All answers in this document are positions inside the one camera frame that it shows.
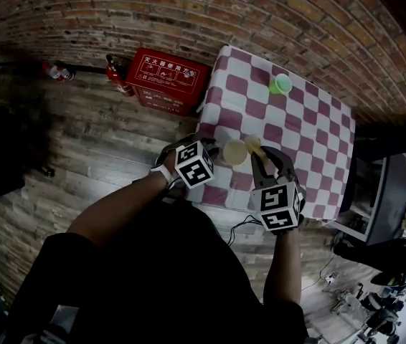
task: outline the red box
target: red box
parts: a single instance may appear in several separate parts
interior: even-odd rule
[[[140,48],[126,82],[143,106],[185,116],[205,93],[210,72],[207,65]]]

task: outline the pink and white tablecloth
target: pink and white tablecloth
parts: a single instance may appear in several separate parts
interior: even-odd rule
[[[280,73],[293,88],[270,94]],[[348,179],[355,121],[351,109],[302,77],[241,49],[224,46],[211,76],[199,132],[223,146],[229,139],[259,137],[288,154],[306,189],[303,215],[335,219]],[[215,179],[189,191],[188,200],[252,211],[254,189],[250,157],[239,166],[214,165]]]

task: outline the floor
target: floor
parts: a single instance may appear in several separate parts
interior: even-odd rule
[[[56,170],[54,178],[27,171],[25,187],[0,198],[0,288],[10,303],[46,237],[64,232],[92,202],[147,174],[160,150],[192,132],[197,119],[141,107],[136,98],[122,96],[105,75],[83,72],[72,82],[60,83],[5,67],[0,71],[0,105],[25,108],[38,123],[49,120],[42,131],[49,140],[48,162]],[[245,218],[237,211],[198,207],[226,240],[230,228]],[[319,221],[302,224],[303,289],[319,279],[331,260],[334,233]],[[247,225],[237,229],[232,245],[258,297],[274,241],[263,228]],[[373,269],[340,257],[331,260],[323,275],[330,271],[339,273],[331,291],[355,289],[374,274]],[[333,343],[352,329],[329,313],[338,292],[322,292],[325,286],[319,281],[306,288],[302,306],[308,326]]]

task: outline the wristband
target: wristband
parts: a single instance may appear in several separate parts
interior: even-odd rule
[[[151,174],[152,172],[161,172],[161,174],[166,179],[166,188],[168,188],[170,184],[174,181],[173,176],[169,173],[168,168],[165,167],[164,164],[151,168],[151,170],[148,173]]]

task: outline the clear plastic cup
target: clear plastic cup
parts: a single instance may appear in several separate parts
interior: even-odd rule
[[[238,166],[246,160],[247,148],[241,140],[229,140],[222,149],[222,157],[226,164]]]
[[[278,74],[270,85],[268,86],[270,93],[273,94],[287,94],[292,89],[292,82],[286,74]]]

